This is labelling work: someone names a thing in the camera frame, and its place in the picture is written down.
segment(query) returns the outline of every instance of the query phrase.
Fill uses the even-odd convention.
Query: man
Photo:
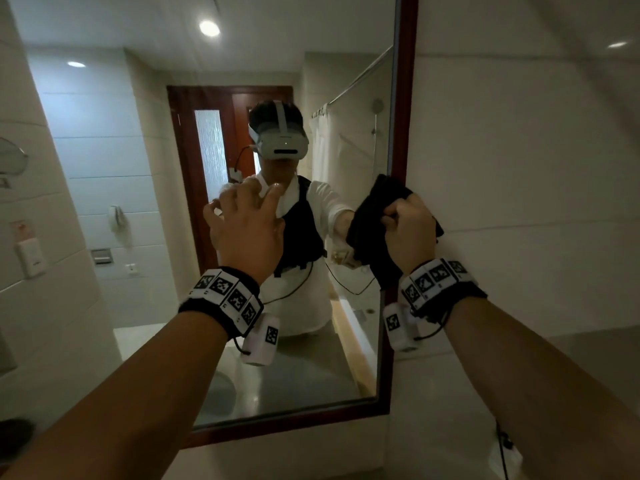
[[[276,208],[284,189],[273,186],[260,204],[258,186],[250,180],[227,193],[220,200],[224,220],[212,205],[204,210],[221,265],[255,293],[283,249]],[[385,214],[389,254],[405,274],[434,258],[435,221],[418,196],[394,202]],[[445,332],[476,391],[540,479],[640,478],[640,420],[546,340],[475,297],[455,304]],[[162,478],[191,430],[226,341],[237,333],[219,308],[179,313],[39,436],[3,480]]]
[[[273,184],[285,189],[276,210],[276,217],[286,222],[284,254],[274,274],[262,284],[260,299],[264,311],[280,319],[280,337],[290,337],[318,332],[331,321],[324,241],[327,237],[346,240],[353,211],[328,184],[310,182],[297,174],[304,155],[261,154],[266,152],[259,144],[261,136],[278,129],[278,103],[269,100],[254,107],[249,127],[260,158],[260,195]],[[280,104],[287,130],[306,139],[300,110],[294,104]]]

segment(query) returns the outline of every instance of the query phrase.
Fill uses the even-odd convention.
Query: white vr headset
[[[249,136],[255,143],[258,154],[267,160],[302,160],[307,154],[309,140],[304,129],[295,124],[287,124],[282,101],[274,101],[278,112],[278,127],[256,128],[249,126]]]

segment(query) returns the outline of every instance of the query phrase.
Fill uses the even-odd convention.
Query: wooden door
[[[293,89],[290,86],[169,86],[167,90],[193,240],[200,272],[203,273],[206,269],[217,267],[218,259],[211,245],[209,228],[202,216],[202,208],[209,198],[196,112],[214,110],[219,113],[225,163],[227,169],[233,168],[240,150],[253,144],[248,131],[249,110],[268,99],[292,102]],[[246,150],[242,154],[238,169],[243,177],[255,174],[251,151]]]

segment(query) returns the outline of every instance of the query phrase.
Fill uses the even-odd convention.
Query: forearm
[[[193,427],[226,341],[211,317],[179,314],[5,478],[161,478]]]
[[[334,237],[339,237],[343,241],[347,240],[347,234],[349,233],[349,227],[351,226],[354,215],[355,213],[352,210],[344,210],[338,214],[333,224]]]
[[[476,391],[541,478],[640,478],[640,422],[610,391],[480,298],[446,334]]]

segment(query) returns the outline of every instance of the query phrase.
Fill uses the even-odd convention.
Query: wooden mirror frame
[[[406,161],[409,147],[418,1],[396,0],[391,97],[393,118],[389,129],[391,159],[388,172],[403,183],[406,177]],[[397,288],[387,290],[381,296],[381,300],[384,304],[395,302],[397,300]],[[378,336],[380,357],[378,360],[378,390],[375,397],[333,403],[327,406],[311,406],[199,427],[191,432],[183,448],[193,448],[212,443],[280,433],[292,429],[309,428],[322,424],[389,414],[394,352],[389,345],[382,321],[380,321]]]

